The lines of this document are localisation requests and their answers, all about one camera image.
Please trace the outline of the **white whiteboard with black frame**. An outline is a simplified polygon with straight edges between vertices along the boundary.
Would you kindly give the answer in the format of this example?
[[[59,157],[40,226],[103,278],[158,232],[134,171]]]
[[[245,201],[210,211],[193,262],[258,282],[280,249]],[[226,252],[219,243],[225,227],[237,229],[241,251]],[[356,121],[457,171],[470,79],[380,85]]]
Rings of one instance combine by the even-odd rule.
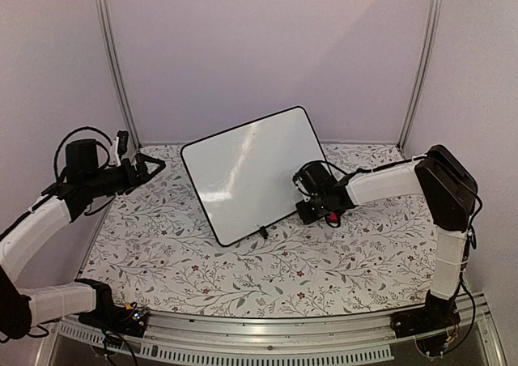
[[[303,196],[292,177],[307,162],[325,158],[301,106],[188,143],[180,157],[223,247],[293,215]]]

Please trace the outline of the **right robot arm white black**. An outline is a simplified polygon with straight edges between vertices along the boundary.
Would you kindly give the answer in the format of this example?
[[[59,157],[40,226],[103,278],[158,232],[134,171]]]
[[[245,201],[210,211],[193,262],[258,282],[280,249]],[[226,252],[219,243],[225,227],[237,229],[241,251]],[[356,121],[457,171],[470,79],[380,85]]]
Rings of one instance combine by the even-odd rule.
[[[343,172],[340,178],[334,176],[337,170],[327,160],[313,160],[292,177],[303,195],[295,208],[304,224],[323,219],[331,228],[338,228],[342,216],[359,206],[389,198],[423,197],[437,236],[437,250],[435,273],[418,323],[425,330],[436,330],[449,318],[469,250],[477,245],[473,223],[483,208],[478,183],[443,145],[434,145],[411,159]]]

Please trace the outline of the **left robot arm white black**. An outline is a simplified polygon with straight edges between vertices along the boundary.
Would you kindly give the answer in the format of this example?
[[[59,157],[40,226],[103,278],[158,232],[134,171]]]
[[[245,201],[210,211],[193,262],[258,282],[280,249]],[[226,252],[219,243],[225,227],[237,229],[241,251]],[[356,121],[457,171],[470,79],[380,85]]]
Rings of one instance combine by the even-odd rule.
[[[66,135],[57,146],[63,168],[53,166],[54,181],[1,234],[1,332],[6,341],[27,337],[43,323],[69,315],[113,334],[143,337],[147,310],[135,303],[118,306],[111,287],[97,280],[76,279],[66,285],[21,290],[15,281],[35,254],[55,234],[80,216],[92,216],[97,198],[114,199],[145,185],[165,168],[163,160],[136,153],[125,157],[129,134],[115,138],[73,140]]]

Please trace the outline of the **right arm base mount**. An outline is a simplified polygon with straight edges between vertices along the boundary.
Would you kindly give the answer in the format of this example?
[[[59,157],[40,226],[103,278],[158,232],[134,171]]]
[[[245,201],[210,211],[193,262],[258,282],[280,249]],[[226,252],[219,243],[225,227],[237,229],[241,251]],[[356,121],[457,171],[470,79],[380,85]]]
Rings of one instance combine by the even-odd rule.
[[[455,303],[439,299],[438,302],[426,302],[420,308],[393,313],[390,328],[397,338],[405,338],[446,329],[460,322]]]

